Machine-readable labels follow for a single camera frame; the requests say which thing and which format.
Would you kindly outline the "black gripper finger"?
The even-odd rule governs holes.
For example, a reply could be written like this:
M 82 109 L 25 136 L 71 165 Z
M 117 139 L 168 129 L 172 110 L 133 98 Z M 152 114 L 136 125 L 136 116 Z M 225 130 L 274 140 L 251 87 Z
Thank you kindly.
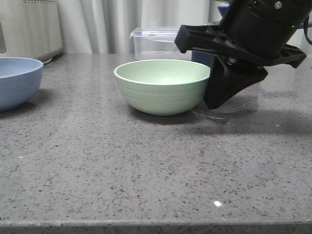
M 230 64 L 227 57 L 213 55 L 203 100 L 209 109 L 216 109 L 245 88 L 263 81 L 267 75 L 263 67 L 243 60 Z

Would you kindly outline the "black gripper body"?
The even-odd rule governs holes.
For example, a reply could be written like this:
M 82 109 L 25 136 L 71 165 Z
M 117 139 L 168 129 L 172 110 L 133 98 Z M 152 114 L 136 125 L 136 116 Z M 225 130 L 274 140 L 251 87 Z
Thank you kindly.
M 310 0 L 233 0 L 218 25 L 181 25 L 175 44 L 182 53 L 197 50 L 257 66 L 297 68 L 307 55 L 288 41 L 311 11 Z

